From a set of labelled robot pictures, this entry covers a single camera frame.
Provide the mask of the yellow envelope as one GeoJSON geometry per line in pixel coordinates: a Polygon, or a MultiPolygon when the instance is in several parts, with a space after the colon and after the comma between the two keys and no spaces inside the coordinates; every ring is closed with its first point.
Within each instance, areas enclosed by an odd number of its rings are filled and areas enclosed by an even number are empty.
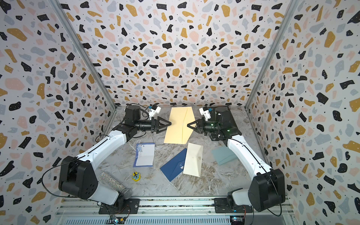
{"type": "Polygon", "coordinates": [[[172,108],[169,121],[172,124],[167,128],[164,143],[186,144],[193,132],[187,125],[195,121],[192,107],[172,108]]]}

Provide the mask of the white letter paper blue border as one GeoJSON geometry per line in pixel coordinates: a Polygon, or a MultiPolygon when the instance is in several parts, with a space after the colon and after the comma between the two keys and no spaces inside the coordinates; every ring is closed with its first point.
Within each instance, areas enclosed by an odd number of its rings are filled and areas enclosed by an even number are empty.
{"type": "Polygon", "coordinates": [[[138,143],[133,167],[152,167],[155,155],[155,143],[138,143]]]}

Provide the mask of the light teal envelope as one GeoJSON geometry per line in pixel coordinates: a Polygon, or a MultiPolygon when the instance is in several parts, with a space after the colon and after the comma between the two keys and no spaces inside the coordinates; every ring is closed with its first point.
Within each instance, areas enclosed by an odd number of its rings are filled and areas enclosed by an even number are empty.
{"type": "Polygon", "coordinates": [[[212,150],[212,154],[218,165],[223,165],[238,159],[238,157],[233,153],[233,151],[225,146],[212,150]]]}

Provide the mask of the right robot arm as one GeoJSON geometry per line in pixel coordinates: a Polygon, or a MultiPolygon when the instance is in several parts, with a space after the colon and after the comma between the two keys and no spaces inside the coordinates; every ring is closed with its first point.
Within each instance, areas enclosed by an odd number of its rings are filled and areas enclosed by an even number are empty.
{"type": "Polygon", "coordinates": [[[202,107],[201,118],[187,125],[213,141],[223,141],[237,156],[251,178],[248,189],[237,189],[228,193],[228,209],[237,212],[239,207],[251,206],[262,212],[286,200],[285,176],[280,169],[273,169],[248,145],[227,106],[202,107]]]}

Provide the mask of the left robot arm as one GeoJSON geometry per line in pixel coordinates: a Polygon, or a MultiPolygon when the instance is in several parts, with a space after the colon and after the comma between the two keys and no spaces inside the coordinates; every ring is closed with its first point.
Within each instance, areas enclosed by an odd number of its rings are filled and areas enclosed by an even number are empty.
{"type": "Polygon", "coordinates": [[[82,200],[115,205],[120,200],[120,193],[99,184],[95,170],[115,150],[134,138],[138,131],[157,134],[166,131],[171,122],[161,117],[154,118],[157,109],[157,106],[152,106],[143,120],[139,105],[127,106],[123,120],[107,137],[76,157],[64,158],[60,165],[59,190],[82,200]]]}

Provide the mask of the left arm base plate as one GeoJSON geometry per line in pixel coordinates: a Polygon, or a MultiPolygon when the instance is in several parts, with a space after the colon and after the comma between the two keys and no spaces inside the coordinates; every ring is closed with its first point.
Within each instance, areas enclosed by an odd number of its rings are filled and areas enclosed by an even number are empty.
{"type": "Polygon", "coordinates": [[[140,199],[130,198],[124,200],[122,197],[119,198],[114,205],[108,205],[102,203],[99,208],[99,214],[137,214],[140,205],[140,199]]]}

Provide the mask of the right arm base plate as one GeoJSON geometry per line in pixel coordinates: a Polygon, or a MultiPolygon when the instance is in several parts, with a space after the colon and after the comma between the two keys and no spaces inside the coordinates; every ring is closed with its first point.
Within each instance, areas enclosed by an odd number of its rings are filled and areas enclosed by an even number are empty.
{"type": "Polygon", "coordinates": [[[253,213],[253,207],[249,205],[236,205],[228,198],[214,198],[216,213],[253,213]]]}

